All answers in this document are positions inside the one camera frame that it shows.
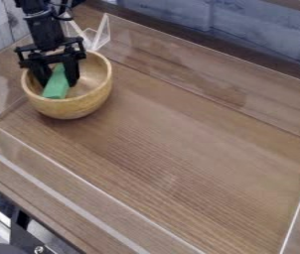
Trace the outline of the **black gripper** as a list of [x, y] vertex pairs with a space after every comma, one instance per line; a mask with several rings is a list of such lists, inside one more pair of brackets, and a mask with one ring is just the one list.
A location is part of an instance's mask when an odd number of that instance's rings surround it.
[[17, 47], [20, 67], [27, 67], [37, 82], [45, 86], [52, 75], [49, 64], [63, 63], [69, 87], [79, 79], [78, 61], [86, 58], [82, 37], [67, 37], [61, 21], [55, 13], [27, 15], [24, 21], [32, 36], [32, 43]]

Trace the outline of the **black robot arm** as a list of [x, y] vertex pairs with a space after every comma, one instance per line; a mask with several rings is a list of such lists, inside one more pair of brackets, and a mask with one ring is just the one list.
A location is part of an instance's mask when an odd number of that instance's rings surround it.
[[51, 64], [61, 64], [69, 87], [79, 79], [79, 61], [86, 59], [83, 37], [68, 37], [61, 22], [74, 18], [63, 18], [51, 0], [15, 0], [16, 7], [23, 10], [24, 21], [32, 36], [32, 43], [17, 47], [15, 53], [19, 66], [27, 68], [41, 86], [51, 76]]

